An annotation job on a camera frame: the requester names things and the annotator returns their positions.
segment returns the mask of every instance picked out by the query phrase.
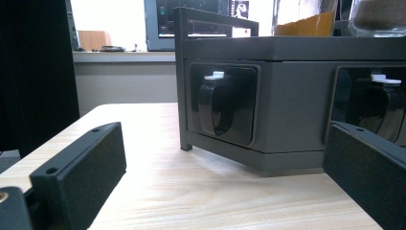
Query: brown contents in jar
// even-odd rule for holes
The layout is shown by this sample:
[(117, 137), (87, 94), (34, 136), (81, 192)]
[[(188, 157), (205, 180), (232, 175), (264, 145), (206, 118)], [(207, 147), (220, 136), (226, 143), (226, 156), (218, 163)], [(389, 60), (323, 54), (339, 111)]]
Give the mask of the brown contents in jar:
[(274, 35), (330, 36), (334, 11), (328, 11), (296, 22), (278, 25)]
[(364, 30), (390, 30), (406, 27), (406, 4), (404, 0), (359, 1), (353, 18), (354, 25)]

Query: light wooden table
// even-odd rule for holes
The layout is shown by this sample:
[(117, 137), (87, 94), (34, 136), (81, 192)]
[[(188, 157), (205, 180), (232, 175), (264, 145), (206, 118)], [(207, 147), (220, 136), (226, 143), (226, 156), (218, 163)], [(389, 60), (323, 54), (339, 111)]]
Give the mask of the light wooden table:
[(91, 229), (380, 229), (326, 174), (275, 176), (203, 149), (179, 149), (176, 103), (107, 104), (0, 174), (29, 174), (93, 127), (122, 122), (127, 173)]

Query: white clip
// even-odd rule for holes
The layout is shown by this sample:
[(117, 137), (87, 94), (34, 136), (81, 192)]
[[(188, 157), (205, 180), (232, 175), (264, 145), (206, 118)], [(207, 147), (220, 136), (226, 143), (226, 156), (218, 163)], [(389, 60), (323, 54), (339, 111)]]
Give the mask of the white clip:
[(392, 79), (387, 79), (386, 75), (383, 74), (371, 74), (371, 78), (373, 82), (378, 82), (378, 83), (387, 83), (387, 84), (401, 84), (402, 80), (392, 80)]
[(224, 72), (222, 71), (214, 71), (211, 76), (204, 77), (205, 80), (220, 80), (224, 79)]

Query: transparent container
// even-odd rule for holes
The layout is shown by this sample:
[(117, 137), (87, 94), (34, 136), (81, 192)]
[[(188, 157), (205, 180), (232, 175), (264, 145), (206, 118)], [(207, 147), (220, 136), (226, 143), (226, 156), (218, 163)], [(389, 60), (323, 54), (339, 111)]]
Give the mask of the transparent container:
[(338, 0), (274, 0), (273, 35), (331, 36)]
[(349, 30), (354, 36), (405, 36), (406, 1), (353, 0)]

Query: wooden tabletop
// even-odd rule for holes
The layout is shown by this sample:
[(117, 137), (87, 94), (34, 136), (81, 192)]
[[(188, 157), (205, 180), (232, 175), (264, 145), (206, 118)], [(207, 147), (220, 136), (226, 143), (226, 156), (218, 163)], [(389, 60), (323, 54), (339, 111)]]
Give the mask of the wooden tabletop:
[(182, 151), (176, 103), (106, 104), (0, 174), (29, 174), (93, 127), (122, 122), (126, 174), (91, 229), (380, 229), (326, 174), (266, 174), (203, 149)]

